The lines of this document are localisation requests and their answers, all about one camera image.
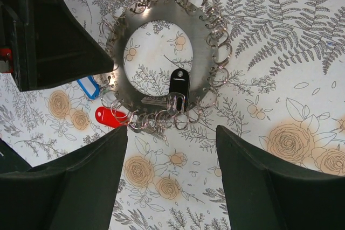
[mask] mounting hole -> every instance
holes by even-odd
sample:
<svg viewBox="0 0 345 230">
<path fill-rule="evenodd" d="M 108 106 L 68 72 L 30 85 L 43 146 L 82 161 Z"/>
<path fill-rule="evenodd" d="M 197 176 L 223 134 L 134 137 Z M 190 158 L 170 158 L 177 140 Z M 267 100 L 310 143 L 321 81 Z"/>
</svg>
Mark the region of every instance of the mounting hole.
<svg viewBox="0 0 345 230">
<path fill-rule="evenodd" d="M 192 46 L 185 32 L 163 20 L 138 28 L 129 37 L 123 54 L 128 81 L 140 93 L 149 96 L 168 94 L 171 73 L 177 68 L 189 72 L 192 59 Z"/>
</svg>

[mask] red object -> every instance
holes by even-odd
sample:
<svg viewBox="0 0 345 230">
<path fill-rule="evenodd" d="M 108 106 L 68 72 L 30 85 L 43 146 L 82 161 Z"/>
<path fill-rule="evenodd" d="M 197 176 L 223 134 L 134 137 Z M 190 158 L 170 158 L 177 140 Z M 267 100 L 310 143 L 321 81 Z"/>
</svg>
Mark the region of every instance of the red object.
<svg viewBox="0 0 345 230">
<path fill-rule="evenodd" d="M 9 70 L 2 73 L 12 73 L 13 72 L 13 60 L 12 51 L 10 48 L 0 48 L 0 60 L 8 61 L 10 64 Z"/>
<path fill-rule="evenodd" d="M 95 112 L 95 117 L 96 120 L 106 126 L 112 127 L 112 128 L 117 128 L 119 126 L 126 125 L 125 121 L 127 119 L 126 114 L 120 112 L 120 111 L 115 111 L 116 117 L 118 118 L 119 121 L 117 121 L 112 114 L 112 111 L 110 109 L 107 109 L 105 107 L 99 107 L 96 112 Z"/>
</svg>

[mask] red key tag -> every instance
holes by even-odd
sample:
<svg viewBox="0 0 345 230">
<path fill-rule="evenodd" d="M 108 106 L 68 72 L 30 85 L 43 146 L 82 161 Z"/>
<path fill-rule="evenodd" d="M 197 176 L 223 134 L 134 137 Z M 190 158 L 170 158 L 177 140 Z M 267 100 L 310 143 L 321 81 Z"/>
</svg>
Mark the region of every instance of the red key tag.
<svg viewBox="0 0 345 230">
<path fill-rule="evenodd" d="M 95 112 L 96 120 L 106 126 L 117 128 L 119 126 L 123 126 L 126 123 L 127 116 L 121 111 L 115 111 L 115 115 L 118 118 L 114 117 L 112 111 L 105 107 L 99 107 Z"/>
</svg>

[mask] rose illustration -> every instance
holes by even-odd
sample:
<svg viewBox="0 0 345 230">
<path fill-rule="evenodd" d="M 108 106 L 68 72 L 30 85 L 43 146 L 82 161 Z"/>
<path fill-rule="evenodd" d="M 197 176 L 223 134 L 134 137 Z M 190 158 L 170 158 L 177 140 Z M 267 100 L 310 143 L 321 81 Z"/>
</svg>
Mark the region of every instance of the rose illustration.
<svg viewBox="0 0 345 230">
<path fill-rule="evenodd" d="M 324 173 L 345 176 L 345 153 L 337 149 L 315 148 L 312 151 L 315 165 Z"/>
<path fill-rule="evenodd" d="M 70 98 L 62 91 L 55 91 L 49 98 L 49 111 L 58 119 L 64 119 L 71 110 Z"/>
<path fill-rule="evenodd" d="M 71 121 L 75 128 L 79 130 L 86 129 L 86 127 L 89 124 L 88 115 L 84 113 L 82 110 L 76 110 L 71 117 Z"/>
<path fill-rule="evenodd" d="M 170 178 L 161 178 L 156 184 L 157 192 L 164 199 L 175 199 L 180 192 L 178 187 L 178 182 Z"/>
<path fill-rule="evenodd" d="M 184 153 L 175 153 L 170 157 L 170 162 L 175 166 L 182 167 L 187 163 L 187 156 Z"/>
<path fill-rule="evenodd" d="M 314 140 L 311 132 L 295 124 L 276 127 L 270 133 L 268 151 L 291 163 L 301 163 L 302 159 L 311 154 Z"/>
<path fill-rule="evenodd" d="M 132 157 L 125 163 L 126 179 L 135 187 L 147 187 L 153 181 L 154 175 L 151 163 L 142 157 Z"/>
</svg>

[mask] plastic key fob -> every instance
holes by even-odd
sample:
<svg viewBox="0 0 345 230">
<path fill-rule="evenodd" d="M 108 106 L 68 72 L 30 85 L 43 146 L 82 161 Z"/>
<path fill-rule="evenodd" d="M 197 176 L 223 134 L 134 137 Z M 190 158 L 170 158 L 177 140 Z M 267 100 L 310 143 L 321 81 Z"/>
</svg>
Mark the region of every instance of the plastic key fob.
<svg viewBox="0 0 345 230">
<path fill-rule="evenodd" d="M 99 107 L 95 112 L 95 117 L 99 123 L 108 127 L 117 128 L 119 126 L 125 125 L 125 121 L 127 119 L 126 114 L 118 110 L 115 111 L 115 114 L 119 121 L 115 119 L 110 109 L 107 109 L 105 107 Z"/>
<path fill-rule="evenodd" d="M 77 82 L 89 99 L 95 100 L 99 96 L 101 88 L 93 80 L 92 76 L 87 76 L 86 78 L 78 79 Z"/>
<path fill-rule="evenodd" d="M 189 84 L 190 84 L 190 76 L 189 73 L 182 69 L 178 68 L 174 70 L 170 76 L 170 87 L 169 93 L 180 93 L 184 95 L 184 100 L 181 98 L 177 99 L 177 110 L 183 111 L 187 109 L 188 105 L 188 95 L 189 95 Z"/>
</svg>

